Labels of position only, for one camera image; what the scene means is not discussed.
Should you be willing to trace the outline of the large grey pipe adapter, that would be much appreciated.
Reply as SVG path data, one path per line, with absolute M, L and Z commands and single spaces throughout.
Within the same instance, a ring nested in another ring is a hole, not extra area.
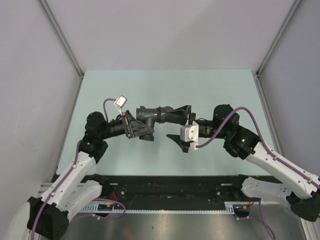
M 156 123 L 163 123 L 162 120 L 162 107 L 156 108 L 146 108 L 144 106 L 140 106 L 136 108 L 136 119 L 140 122 L 146 122 L 151 119 Z

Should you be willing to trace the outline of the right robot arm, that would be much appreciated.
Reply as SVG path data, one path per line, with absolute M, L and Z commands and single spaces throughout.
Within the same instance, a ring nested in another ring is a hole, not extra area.
M 240 125 L 238 111 L 246 111 L 256 132 Z M 245 197 L 281 204 L 298 217 L 315 222 L 320 216 L 320 178 L 271 149 L 262 137 L 251 111 L 246 107 L 233 109 L 229 104 L 214 108 L 211 121 L 191 120 L 182 126 L 179 135 L 168 134 L 184 153 L 206 147 L 214 139 L 223 139 L 223 148 L 234 158 L 246 160 L 267 171 L 279 183 L 239 175 L 230 188 L 231 196 L 242 201 Z

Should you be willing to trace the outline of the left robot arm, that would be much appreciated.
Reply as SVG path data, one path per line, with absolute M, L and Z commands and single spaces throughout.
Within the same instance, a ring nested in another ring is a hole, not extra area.
M 49 240 L 59 240 L 65 234 L 72 219 L 89 202 L 105 200 L 111 188 L 104 179 L 87 181 L 77 188 L 85 175 L 93 169 L 105 154 L 106 139 L 125 135 L 129 139 L 152 134 L 154 129 L 137 120 L 129 111 L 118 120 L 108 122 L 101 112 L 88 115 L 84 137 L 77 143 L 74 160 L 40 197 L 30 197 L 27 228 L 31 238 L 41 235 Z

